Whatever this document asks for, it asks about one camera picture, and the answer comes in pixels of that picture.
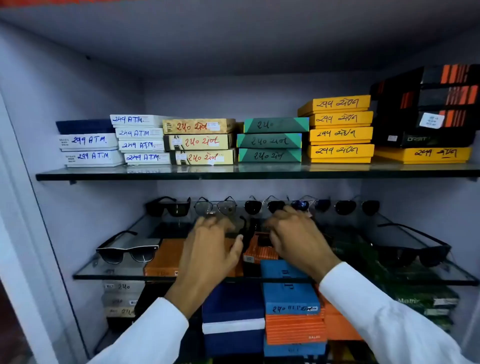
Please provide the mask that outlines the person's left hand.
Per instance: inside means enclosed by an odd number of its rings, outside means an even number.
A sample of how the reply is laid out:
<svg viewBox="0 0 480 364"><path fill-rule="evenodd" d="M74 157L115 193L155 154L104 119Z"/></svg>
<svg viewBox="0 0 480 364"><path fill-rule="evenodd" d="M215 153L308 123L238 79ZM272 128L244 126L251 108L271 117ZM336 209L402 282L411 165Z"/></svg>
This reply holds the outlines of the person's left hand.
<svg viewBox="0 0 480 364"><path fill-rule="evenodd" d="M200 217L184 241L176 281L165 294L187 320L230 271L222 271L226 233L235 229L226 217Z"/></svg>

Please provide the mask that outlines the small orange box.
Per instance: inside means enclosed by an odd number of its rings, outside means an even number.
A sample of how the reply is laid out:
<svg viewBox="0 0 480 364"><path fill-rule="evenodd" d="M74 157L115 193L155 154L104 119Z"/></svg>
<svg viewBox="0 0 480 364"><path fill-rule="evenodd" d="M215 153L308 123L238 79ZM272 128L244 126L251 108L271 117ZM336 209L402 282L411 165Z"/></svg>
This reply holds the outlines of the small orange box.
<svg viewBox="0 0 480 364"><path fill-rule="evenodd" d="M267 232L255 232L249 241L249 247L243 253L246 263L260 264L262 260L278 260L279 255Z"/></svg>

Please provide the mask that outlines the dark-lens aviator sunglasses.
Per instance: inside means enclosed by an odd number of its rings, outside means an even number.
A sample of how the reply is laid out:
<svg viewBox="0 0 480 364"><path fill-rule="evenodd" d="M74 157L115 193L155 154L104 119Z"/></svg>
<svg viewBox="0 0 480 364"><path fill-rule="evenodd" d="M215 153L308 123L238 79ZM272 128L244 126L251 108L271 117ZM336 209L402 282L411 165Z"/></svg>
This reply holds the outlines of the dark-lens aviator sunglasses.
<svg viewBox="0 0 480 364"><path fill-rule="evenodd" d="M268 196L262 201L250 195L249 200L244 203L244 210L247 214L255 216L261 214L265 209L270 214L274 214L276 211L284 209L285 206L285 200L280 200L273 195Z"/></svg>

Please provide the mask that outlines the clear-lens aviator glasses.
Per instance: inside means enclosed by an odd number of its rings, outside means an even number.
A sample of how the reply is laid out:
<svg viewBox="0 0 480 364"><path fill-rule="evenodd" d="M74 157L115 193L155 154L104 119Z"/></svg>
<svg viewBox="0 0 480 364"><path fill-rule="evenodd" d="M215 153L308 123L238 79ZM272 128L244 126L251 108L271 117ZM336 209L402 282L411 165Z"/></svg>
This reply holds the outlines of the clear-lens aviator glasses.
<svg viewBox="0 0 480 364"><path fill-rule="evenodd" d="M223 201L212 202L206 197L200 197L194 204L197 215L207 217L220 213L225 216L232 216L237 210L237 203L233 197L228 196Z"/></svg>

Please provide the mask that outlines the long glass shelf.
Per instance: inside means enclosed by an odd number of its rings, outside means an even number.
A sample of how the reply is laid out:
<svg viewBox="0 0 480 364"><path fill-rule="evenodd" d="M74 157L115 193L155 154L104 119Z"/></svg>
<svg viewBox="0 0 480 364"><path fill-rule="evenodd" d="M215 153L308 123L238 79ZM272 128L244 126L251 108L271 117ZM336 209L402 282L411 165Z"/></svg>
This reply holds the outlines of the long glass shelf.
<svg viewBox="0 0 480 364"><path fill-rule="evenodd" d="M240 163L238 165L141 165L64 167L37 173L38 182L183 181L183 180L326 180L326 179L480 179L480 165L417 164L378 160L370 164Z"/></svg>

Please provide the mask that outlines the large orange box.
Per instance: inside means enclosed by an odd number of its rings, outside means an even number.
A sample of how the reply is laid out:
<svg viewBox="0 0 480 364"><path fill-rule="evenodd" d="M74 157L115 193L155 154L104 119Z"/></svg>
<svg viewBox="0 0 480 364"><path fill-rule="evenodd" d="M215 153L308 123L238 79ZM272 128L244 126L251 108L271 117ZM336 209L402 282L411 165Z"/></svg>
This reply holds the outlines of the large orange box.
<svg viewBox="0 0 480 364"><path fill-rule="evenodd" d="M153 260L145 265L143 275L146 277L177 277L185 240L186 238L163 239ZM227 253L234 243L235 239L225 238L224 246ZM240 260L227 277L243 277L243 266Z"/></svg>

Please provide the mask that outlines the beige gold flat box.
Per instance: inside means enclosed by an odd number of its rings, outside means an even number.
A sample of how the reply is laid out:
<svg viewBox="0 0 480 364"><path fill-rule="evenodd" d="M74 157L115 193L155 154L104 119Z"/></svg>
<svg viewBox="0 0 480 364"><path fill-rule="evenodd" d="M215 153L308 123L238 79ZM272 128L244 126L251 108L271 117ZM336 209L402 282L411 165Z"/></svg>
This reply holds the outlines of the beige gold flat box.
<svg viewBox="0 0 480 364"><path fill-rule="evenodd" d="M165 135L225 135L236 131L234 118L174 118L163 120Z"/></svg>
<svg viewBox="0 0 480 364"><path fill-rule="evenodd" d="M217 166L234 165L237 161L237 150L175 150L169 151L172 165Z"/></svg>
<svg viewBox="0 0 480 364"><path fill-rule="evenodd" d="M163 136L167 151L228 150L236 147L236 135L229 134L172 134Z"/></svg>

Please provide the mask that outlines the short glass shelf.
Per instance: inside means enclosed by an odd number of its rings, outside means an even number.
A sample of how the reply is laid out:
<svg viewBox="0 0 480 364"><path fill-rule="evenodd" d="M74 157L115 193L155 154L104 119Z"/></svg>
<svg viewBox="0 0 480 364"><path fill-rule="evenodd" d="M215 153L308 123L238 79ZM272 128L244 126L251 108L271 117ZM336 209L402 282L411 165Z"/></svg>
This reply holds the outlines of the short glass shelf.
<svg viewBox="0 0 480 364"><path fill-rule="evenodd" d="M350 226L321 226L327 242L333 252L350 264L366 278L381 285L399 286L457 286L480 287L480 279L460 268L450 260L444 260L432 268L424 267L419 260L402 268L385 267L377 261L377 252L370 245L368 238L373 237L376 223L367 229L355 229ZM81 268L73 275L75 280L105 281L145 281L173 282L174 273L166 268L157 269L158 264L152 260L139 263L132 258L124 258L122 263L109 264L100 257Z"/></svg>

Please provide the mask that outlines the light blue flat box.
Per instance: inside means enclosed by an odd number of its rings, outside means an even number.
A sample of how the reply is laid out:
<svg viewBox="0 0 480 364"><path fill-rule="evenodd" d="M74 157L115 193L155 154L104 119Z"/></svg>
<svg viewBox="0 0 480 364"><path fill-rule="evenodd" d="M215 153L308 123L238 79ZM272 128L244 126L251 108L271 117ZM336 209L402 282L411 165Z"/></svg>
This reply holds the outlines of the light blue flat box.
<svg viewBox="0 0 480 364"><path fill-rule="evenodd" d="M266 338L263 340L265 357L323 356L326 348L327 342L270 345Z"/></svg>

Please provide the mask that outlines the plain orange box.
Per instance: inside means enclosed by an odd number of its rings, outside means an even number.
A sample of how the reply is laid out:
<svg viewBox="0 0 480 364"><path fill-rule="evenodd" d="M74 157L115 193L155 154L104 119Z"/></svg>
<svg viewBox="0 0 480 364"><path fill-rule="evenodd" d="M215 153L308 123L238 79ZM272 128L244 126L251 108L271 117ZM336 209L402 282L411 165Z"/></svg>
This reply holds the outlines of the plain orange box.
<svg viewBox="0 0 480 364"><path fill-rule="evenodd" d="M363 341L351 323L320 294L328 341Z"/></svg>

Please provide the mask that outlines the small white box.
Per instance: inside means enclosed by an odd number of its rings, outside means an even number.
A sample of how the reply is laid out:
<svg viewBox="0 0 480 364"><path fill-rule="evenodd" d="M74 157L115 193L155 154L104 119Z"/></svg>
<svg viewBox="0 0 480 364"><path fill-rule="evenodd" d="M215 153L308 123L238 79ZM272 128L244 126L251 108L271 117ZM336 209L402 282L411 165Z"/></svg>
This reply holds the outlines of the small white box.
<svg viewBox="0 0 480 364"><path fill-rule="evenodd" d="M141 293L122 293L107 292L102 295L102 303L104 307L128 307L134 308L140 298Z"/></svg>
<svg viewBox="0 0 480 364"><path fill-rule="evenodd" d="M107 318L134 319L136 316L133 306L107 306L104 311Z"/></svg>
<svg viewBox="0 0 480 364"><path fill-rule="evenodd" d="M115 294L141 294L146 282L131 280L103 280L102 286L105 293Z"/></svg>

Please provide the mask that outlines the black and white sunglasses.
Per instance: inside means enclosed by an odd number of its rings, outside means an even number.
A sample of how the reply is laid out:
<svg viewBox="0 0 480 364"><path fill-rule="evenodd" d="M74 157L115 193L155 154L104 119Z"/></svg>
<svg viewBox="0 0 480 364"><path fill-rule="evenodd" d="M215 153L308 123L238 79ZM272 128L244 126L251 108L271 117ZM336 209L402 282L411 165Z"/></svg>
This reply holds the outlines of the black and white sunglasses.
<svg viewBox="0 0 480 364"><path fill-rule="evenodd" d="M122 263L125 254L135 262L148 263L155 257L160 243L158 238L146 238L138 232L123 230L101 243L96 252L108 264Z"/></svg>

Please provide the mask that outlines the large black wayfarer sunglasses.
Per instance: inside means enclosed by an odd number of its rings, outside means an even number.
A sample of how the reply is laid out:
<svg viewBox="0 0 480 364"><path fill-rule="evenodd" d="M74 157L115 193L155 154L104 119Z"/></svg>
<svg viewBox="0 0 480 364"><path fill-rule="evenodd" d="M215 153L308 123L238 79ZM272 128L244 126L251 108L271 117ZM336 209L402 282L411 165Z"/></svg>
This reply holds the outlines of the large black wayfarer sunglasses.
<svg viewBox="0 0 480 364"><path fill-rule="evenodd" d="M381 223L378 228L383 227L402 227L416 234L419 234L429 240L437 243L438 246L424 248L410 248L404 246L382 246L373 244L373 248L377 251L379 263L384 267L404 268L410 266L416 258L426 268L433 268L443 263L451 251L451 246L446 242L439 240L429 234L419 231L410 226L399 223Z"/></svg>

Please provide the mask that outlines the wide yellow flat box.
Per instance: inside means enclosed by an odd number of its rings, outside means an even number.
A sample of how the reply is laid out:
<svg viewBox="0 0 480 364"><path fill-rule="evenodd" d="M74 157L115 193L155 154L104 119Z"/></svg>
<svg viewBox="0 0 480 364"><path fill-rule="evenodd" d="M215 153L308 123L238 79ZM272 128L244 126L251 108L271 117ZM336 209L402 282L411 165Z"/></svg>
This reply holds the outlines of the wide yellow flat box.
<svg viewBox="0 0 480 364"><path fill-rule="evenodd" d="M461 164L471 156L471 147L422 147L392 148L375 147L374 156L398 161L406 165L414 164Z"/></svg>

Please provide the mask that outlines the white cabinet frame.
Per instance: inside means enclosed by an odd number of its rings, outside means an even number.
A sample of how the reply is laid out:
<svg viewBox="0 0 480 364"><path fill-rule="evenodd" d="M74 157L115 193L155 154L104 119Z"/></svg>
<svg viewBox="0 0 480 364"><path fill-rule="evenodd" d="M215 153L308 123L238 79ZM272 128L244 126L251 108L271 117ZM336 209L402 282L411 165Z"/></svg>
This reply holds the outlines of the white cabinet frame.
<svg viewBox="0 0 480 364"><path fill-rule="evenodd" d="M85 364L88 354L41 221L32 181L0 93L0 280L32 364Z"/></svg>

